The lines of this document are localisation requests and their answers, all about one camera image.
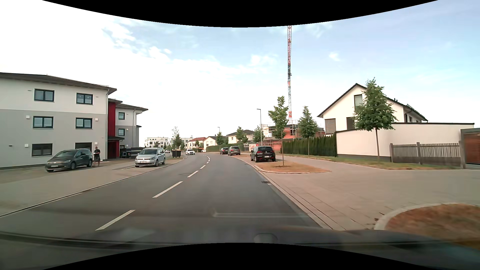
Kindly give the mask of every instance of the dumpster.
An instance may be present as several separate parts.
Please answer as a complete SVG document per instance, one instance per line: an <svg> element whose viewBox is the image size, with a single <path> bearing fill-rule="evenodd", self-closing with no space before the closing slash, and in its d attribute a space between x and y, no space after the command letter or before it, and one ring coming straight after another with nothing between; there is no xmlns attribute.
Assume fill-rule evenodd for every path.
<svg viewBox="0 0 480 270"><path fill-rule="evenodd" d="M172 157L179 158L181 156L181 150L172 150Z"/></svg>

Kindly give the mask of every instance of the man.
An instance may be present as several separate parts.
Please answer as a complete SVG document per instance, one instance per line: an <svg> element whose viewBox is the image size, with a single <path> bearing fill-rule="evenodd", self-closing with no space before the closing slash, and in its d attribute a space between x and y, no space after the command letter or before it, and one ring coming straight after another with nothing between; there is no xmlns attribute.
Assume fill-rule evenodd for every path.
<svg viewBox="0 0 480 270"><path fill-rule="evenodd" d="M98 162L98 166L100 166L100 149L95 146L95 151L93 151L93 162Z"/></svg>

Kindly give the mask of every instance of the construction crane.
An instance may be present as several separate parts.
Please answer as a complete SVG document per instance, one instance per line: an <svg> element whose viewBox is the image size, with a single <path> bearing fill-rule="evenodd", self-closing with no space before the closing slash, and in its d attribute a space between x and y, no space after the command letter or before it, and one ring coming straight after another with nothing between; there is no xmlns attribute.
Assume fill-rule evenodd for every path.
<svg viewBox="0 0 480 270"><path fill-rule="evenodd" d="M288 59L288 123L293 124L292 120L292 92L290 89L290 58L291 58L291 51L292 51L292 26L289 25L287 28L287 38L288 38L288 45L287 45L287 59Z"/></svg>

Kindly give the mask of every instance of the lamp post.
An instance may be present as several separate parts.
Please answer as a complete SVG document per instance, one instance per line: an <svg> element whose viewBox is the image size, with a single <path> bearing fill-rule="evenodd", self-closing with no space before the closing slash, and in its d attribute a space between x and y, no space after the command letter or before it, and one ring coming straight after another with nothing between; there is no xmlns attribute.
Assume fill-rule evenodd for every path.
<svg viewBox="0 0 480 270"><path fill-rule="evenodd" d="M264 128L262 127L262 109L260 110L260 145L262 145L262 133L264 132Z"/></svg>

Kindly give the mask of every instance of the car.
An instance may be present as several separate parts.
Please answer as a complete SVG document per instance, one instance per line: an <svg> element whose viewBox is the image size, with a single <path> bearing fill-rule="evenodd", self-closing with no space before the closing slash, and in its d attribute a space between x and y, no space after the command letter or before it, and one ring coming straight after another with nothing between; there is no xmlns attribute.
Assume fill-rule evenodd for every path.
<svg viewBox="0 0 480 270"><path fill-rule="evenodd" d="M163 148L144 148L135 158L135 167L147 165L158 167L159 163L165 164L165 161L165 150Z"/></svg>
<svg viewBox="0 0 480 270"><path fill-rule="evenodd" d="M276 161L275 151L270 146L255 146L250 152L250 160L259 161Z"/></svg>
<svg viewBox="0 0 480 270"><path fill-rule="evenodd" d="M228 148L227 155L233 156L233 155L239 155L240 154L240 148L238 146L230 146Z"/></svg>
<svg viewBox="0 0 480 270"><path fill-rule="evenodd" d="M223 154L228 154L228 147L222 147L220 149L220 155L223 155Z"/></svg>
<svg viewBox="0 0 480 270"><path fill-rule="evenodd" d="M91 167L92 162L92 152L88 148L62 150L47 161L45 170L75 170L78 166Z"/></svg>

